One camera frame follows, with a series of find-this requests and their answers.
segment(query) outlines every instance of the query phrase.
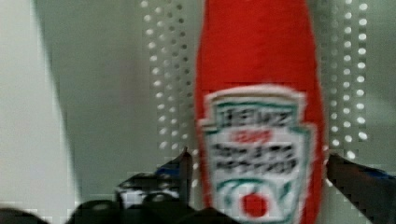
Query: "gray surface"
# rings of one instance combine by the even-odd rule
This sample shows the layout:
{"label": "gray surface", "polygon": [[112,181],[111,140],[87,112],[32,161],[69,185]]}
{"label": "gray surface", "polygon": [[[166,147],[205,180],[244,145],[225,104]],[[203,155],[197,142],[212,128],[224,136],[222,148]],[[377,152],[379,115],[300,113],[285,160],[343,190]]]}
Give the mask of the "gray surface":
{"label": "gray surface", "polygon": [[[391,0],[309,3],[329,129],[339,127],[337,133],[329,131],[327,137],[330,143],[339,140],[340,145],[330,147],[345,156],[350,150],[357,162],[394,173],[396,79],[392,73],[396,63],[392,56],[396,52],[396,16],[392,9],[396,4]],[[368,5],[365,12],[359,11],[362,3]],[[83,201],[112,198],[113,187],[134,172],[151,172],[156,165],[175,157],[182,146],[196,147],[189,93],[193,88],[202,2],[152,0],[148,7],[142,7],[135,0],[40,0],[36,5]],[[156,7],[163,11],[157,13]],[[346,20],[349,10],[352,17]],[[145,15],[150,15],[151,20],[145,21]],[[362,18],[368,21],[366,28],[359,26]],[[158,27],[158,21],[163,21],[164,27]],[[344,30],[349,23],[352,32],[346,35]],[[146,35],[147,29],[153,29],[153,35]],[[361,32],[367,34],[366,41],[359,41]],[[344,48],[348,40],[352,43],[350,49]],[[155,43],[154,49],[148,48],[150,42]],[[357,52],[361,46],[367,48],[365,56]],[[336,55],[332,54],[334,49],[338,50]],[[350,63],[344,62],[347,54],[351,56]],[[157,61],[151,62],[154,55]],[[163,65],[166,60],[169,66]],[[363,70],[357,67],[361,60],[366,62]],[[150,73],[155,67],[160,69],[158,75]],[[190,69],[188,74],[184,73],[186,68]],[[343,75],[346,68],[351,69],[350,76]],[[365,76],[362,83],[356,81],[359,74]],[[343,87],[346,81],[350,82],[347,89]],[[331,93],[331,88],[338,92]],[[354,92],[358,89],[365,94],[357,96]],[[163,97],[156,98],[158,92]],[[343,101],[345,93],[351,96],[347,102]],[[169,101],[169,97],[174,97],[174,101]],[[337,106],[330,105],[332,100]],[[355,109],[360,102],[365,108]],[[345,107],[351,108],[349,114],[343,113]],[[330,119],[332,113],[337,113],[337,119]],[[166,117],[164,122],[158,121],[161,116]],[[366,119],[364,125],[357,124],[358,116]],[[350,128],[343,127],[346,120],[351,122]],[[163,128],[167,128],[165,134],[160,133]],[[367,133],[368,139],[358,140],[359,132]],[[345,140],[346,135],[352,137],[351,143]],[[163,142],[167,145],[159,149]],[[326,183],[324,186],[318,223],[366,223],[365,217],[335,188]],[[193,205],[200,207],[200,191],[195,189]]]}

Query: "heinz ketchup bottle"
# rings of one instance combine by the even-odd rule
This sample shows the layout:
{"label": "heinz ketchup bottle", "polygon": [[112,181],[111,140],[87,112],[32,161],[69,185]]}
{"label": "heinz ketchup bottle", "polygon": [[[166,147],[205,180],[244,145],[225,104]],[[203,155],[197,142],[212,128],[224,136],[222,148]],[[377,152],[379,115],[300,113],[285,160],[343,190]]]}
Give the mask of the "heinz ketchup bottle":
{"label": "heinz ketchup bottle", "polygon": [[241,223],[315,223],[321,92],[304,0],[206,0],[196,130],[206,206]]}

